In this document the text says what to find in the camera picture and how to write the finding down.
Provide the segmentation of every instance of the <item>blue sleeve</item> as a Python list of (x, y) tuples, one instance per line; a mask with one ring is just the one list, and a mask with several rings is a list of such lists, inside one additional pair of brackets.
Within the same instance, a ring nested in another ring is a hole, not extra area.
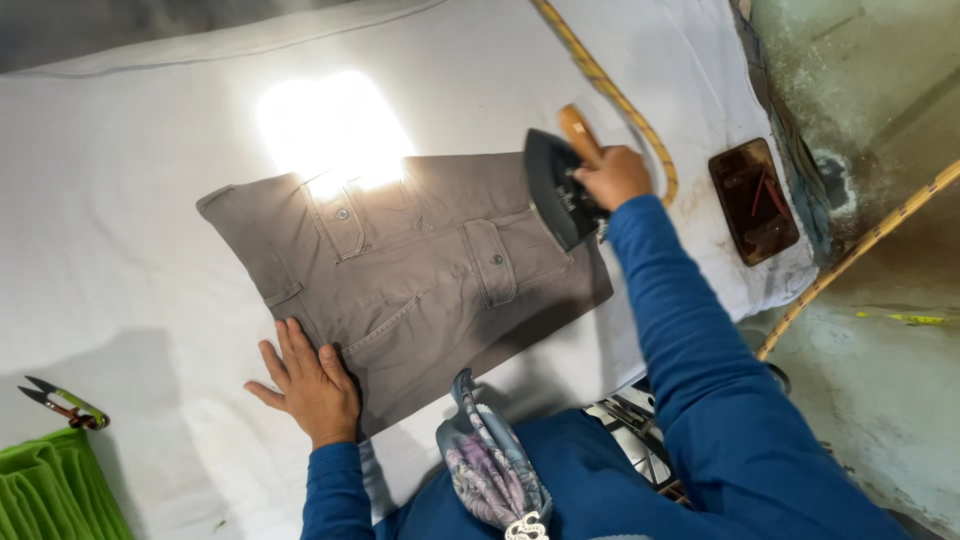
[(609, 238), (658, 423), (695, 507), (766, 538), (908, 538), (850, 483), (747, 349), (660, 201), (622, 205)]
[(354, 443), (321, 446), (310, 455), (301, 540), (373, 540), (370, 498)]

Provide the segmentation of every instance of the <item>brown metal plate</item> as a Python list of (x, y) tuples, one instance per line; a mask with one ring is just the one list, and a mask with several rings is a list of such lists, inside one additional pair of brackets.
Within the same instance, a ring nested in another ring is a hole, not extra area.
[(754, 266), (800, 240), (767, 141), (758, 138), (709, 161), (733, 243)]

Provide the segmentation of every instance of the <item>thread snips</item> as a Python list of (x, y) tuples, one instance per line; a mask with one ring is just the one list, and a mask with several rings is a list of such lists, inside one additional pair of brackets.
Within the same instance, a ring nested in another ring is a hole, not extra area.
[[(103, 428), (110, 425), (110, 418), (104, 414), (100, 409), (94, 407), (93, 405), (85, 402), (84, 400), (74, 396), (70, 392), (67, 392), (63, 388), (55, 386), (46, 380), (41, 380), (36, 377), (26, 376), (27, 380), (32, 382), (34, 386), (39, 388), (39, 390), (34, 390), (33, 388), (24, 388), (23, 386), (17, 386), (21, 392), (26, 394), (26, 396), (35, 402), (49, 408), (50, 410), (65, 416), (67, 418), (67, 423), (71, 428), (88, 428), (90, 430), (102, 430)], [(67, 402), (72, 404), (73, 408), (66, 408), (60, 405), (55, 404), (50, 401), (50, 395), (54, 394), (64, 398)]]

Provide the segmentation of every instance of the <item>green cloth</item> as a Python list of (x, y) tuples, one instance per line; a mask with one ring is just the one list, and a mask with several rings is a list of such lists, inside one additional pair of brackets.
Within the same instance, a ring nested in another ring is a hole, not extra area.
[(130, 538), (86, 430), (55, 431), (0, 452), (0, 539)]

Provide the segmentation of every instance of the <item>blue long-sleeve shirt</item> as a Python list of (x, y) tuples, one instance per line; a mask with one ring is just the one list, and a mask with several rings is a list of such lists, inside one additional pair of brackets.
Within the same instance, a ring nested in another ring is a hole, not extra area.
[[(554, 499), (550, 538), (909, 538), (824, 451), (743, 344), (663, 207), (637, 197), (613, 215), (657, 421), (690, 511), (650, 489), (599, 421), (570, 410), (516, 428)], [(491, 539), (444, 470), (371, 526), (356, 445), (310, 455), (304, 539)]]

